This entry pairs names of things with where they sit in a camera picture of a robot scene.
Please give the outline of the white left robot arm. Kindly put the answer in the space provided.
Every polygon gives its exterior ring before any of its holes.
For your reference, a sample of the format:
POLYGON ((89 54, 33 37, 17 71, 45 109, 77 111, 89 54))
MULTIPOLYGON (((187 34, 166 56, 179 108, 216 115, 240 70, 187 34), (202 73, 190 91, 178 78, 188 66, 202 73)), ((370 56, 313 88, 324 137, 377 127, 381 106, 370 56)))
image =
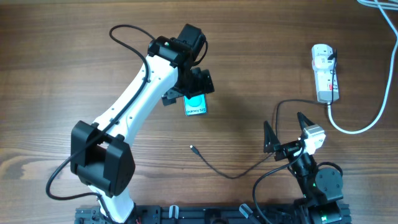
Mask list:
POLYGON ((95 194, 100 206, 93 223, 135 223, 136 204, 127 186, 136 165, 131 146, 159 100, 214 92, 199 55, 208 48, 201 29, 186 24, 178 37, 153 38, 141 71, 116 102, 91 124, 77 122, 71 133, 71 172, 95 194))

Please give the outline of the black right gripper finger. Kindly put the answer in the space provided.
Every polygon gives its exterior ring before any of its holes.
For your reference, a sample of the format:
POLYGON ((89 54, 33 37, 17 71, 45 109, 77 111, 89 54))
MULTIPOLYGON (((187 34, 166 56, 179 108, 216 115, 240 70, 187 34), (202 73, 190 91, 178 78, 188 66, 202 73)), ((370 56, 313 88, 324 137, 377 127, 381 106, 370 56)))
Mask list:
POLYGON ((315 123, 310 121, 303 113, 297 113, 300 129, 303 131, 306 127, 313 126, 315 123))
POLYGON ((280 141, 268 121, 264 122, 264 153, 273 153, 280 148, 280 141))

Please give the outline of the blue Samsung Galaxy phone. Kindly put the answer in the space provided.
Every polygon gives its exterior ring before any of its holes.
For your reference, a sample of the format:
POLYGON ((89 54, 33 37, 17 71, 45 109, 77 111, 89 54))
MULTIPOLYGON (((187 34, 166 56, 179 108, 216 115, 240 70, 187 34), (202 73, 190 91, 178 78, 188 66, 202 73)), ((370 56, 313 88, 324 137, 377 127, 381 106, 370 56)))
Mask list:
POLYGON ((207 113, 206 98, 205 95, 198 95, 188 99, 186 96, 184 99, 185 114, 187 116, 195 116, 207 113))

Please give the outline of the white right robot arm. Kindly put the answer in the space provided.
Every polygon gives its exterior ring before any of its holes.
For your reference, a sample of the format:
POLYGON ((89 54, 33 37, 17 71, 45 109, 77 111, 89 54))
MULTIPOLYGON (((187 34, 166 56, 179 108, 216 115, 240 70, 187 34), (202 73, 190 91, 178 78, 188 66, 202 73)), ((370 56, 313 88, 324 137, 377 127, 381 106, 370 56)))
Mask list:
POLYGON ((324 129, 297 113, 301 135, 297 140, 281 144, 268 121, 264 122, 264 152, 273 153, 276 161, 287 159, 303 198, 294 202, 301 223, 343 223, 345 207, 338 201, 343 198, 343 171, 332 162, 316 163, 313 157, 321 148, 326 134, 324 129))

